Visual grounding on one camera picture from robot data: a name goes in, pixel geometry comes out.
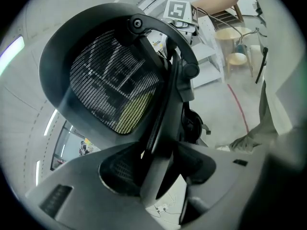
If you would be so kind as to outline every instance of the gray pants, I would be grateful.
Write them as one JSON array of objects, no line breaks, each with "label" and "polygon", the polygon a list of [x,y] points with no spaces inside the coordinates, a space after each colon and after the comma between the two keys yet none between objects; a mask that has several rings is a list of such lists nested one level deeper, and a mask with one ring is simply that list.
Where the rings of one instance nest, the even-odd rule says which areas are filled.
[{"label": "gray pants", "polygon": [[263,83],[260,103],[259,116],[260,123],[254,127],[247,135],[236,139],[229,145],[232,151],[252,152],[254,147],[262,144],[269,144],[274,140],[278,133],[274,127],[268,100],[265,93],[265,82]]}]

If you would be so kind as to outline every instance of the ceiling light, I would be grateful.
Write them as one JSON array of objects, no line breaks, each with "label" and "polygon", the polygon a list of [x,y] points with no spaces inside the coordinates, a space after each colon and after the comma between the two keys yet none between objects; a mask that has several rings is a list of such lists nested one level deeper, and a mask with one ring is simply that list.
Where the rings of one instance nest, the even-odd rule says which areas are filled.
[{"label": "ceiling light", "polygon": [[11,60],[24,48],[24,38],[19,36],[0,56],[0,76]]},{"label": "ceiling light", "polygon": [[69,132],[68,132],[68,134],[70,134],[70,131],[72,130],[72,126],[71,126],[71,128],[69,129]]},{"label": "ceiling light", "polygon": [[50,128],[50,125],[51,125],[51,123],[52,123],[52,120],[54,119],[54,116],[56,115],[56,113],[57,113],[57,110],[54,110],[54,112],[53,112],[53,114],[52,114],[52,116],[51,116],[51,118],[50,118],[50,120],[49,120],[49,122],[48,122],[48,124],[47,124],[46,130],[45,130],[45,132],[44,132],[44,136],[47,135],[48,130],[49,130],[49,128]]},{"label": "ceiling light", "polygon": [[35,185],[38,185],[38,172],[39,172],[39,163],[40,161],[36,162],[36,172],[35,172]]},{"label": "ceiling light", "polygon": [[62,148],[61,157],[63,155],[64,147],[65,147],[65,144],[63,145],[63,148]]}]

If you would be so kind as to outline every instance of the white wall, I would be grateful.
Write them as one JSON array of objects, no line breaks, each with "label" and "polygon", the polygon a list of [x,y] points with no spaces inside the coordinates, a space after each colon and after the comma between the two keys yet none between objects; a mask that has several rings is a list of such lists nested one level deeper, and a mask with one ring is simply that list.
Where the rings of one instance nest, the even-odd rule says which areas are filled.
[{"label": "white wall", "polygon": [[53,33],[69,18],[98,4],[114,0],[30,0],[0,45],[2,52],[18,35],[25,48],[0,77],[0,163],[19,196],[50,174],[52,154],[65,119],[57,114],[43,136],[54,107],[47,101],[38,78],[42,50]]},{"label": "white wall", "polygon": [[84,141],[84,139],[70,133],[63,151],[62,158],[66,161],[77,158],[79,156],[81,141]]}]

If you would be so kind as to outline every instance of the black plastic frame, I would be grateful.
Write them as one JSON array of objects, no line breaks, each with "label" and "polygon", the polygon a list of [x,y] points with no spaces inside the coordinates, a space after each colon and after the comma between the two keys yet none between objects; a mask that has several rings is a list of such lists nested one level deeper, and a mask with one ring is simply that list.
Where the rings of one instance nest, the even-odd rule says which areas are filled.
[{"label": "black plastic frame", "polygon": [[[168,96],[165,97],[162,105],[164,109],[157,118],[159,123],[157,123],[156,133],[153,133],[151,137],[153,159],[150,160],[148,172],[141,186],[140,195],[145,207],[156,202],[166,171],[172,162],[173,150],[177,147],[176,141],[179,138],[183,108],[181,96],[176,88],[180,62],[179,55],[174,52],[170,78],[167,83]],[[166,192],[170,187],[171,184],[168,184],[163,191]]]},{"label": "black plastic frame", "polygon": [[[133,25],[136,20],[141,20],[142,22],[139,28],[136,28]],[[187,63],[198,65],[197,59],[188,41],[170,24],[151,16],[135,14],[130,18],[129,29],[135,34],[142,34],[146,31],[146,29],[153,29],[166,34],[176,43],[180,49],[182,57]]]},{"label": "black plastic frame", "polygon": [[[139,124],[126,135],[118,134],[105,126],[99,119],[79,101],[69,83],[69,71],[76,56],[92,42],[101,31],[107,29],[120,29],[121,23],[127,21],[132,15],[142,13],[136,6],[125,3],[107,3],[89,8],[68,20],[61,26],[45,46],[39,63],[39,78],[43,91],[55,108],[78,130],[86,130],[87,137],[100,149],[106,149],[120,144],[138,141],[151,119],[152,103],[158,99],[157,95],[145,110]],[[163,81],[163,65],[153,48],[142,53],[145,60],[158,64],[156,72],[160,82]],[[157,86],[160,92],[162,84]]]}]

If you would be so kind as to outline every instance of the white shelf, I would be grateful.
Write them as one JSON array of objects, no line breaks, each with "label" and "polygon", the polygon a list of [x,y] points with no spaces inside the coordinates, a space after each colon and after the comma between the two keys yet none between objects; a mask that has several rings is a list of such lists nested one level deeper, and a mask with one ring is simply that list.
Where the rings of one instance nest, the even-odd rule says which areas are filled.
[{"label": "white shelf", "polygon": [[208,45],[203,43],[196,44],[192,47],[192,50],[196,56],[198,62],[202,61],[203,59],[212,56],[215,54],[215,50]]},{"label": "white shelf", "polygon": [[211,62],[206,61],[202,64],[199,64],[199,67],[200,73],[196,78],[193,79],[194,88],[221,78],[221,73]]}]

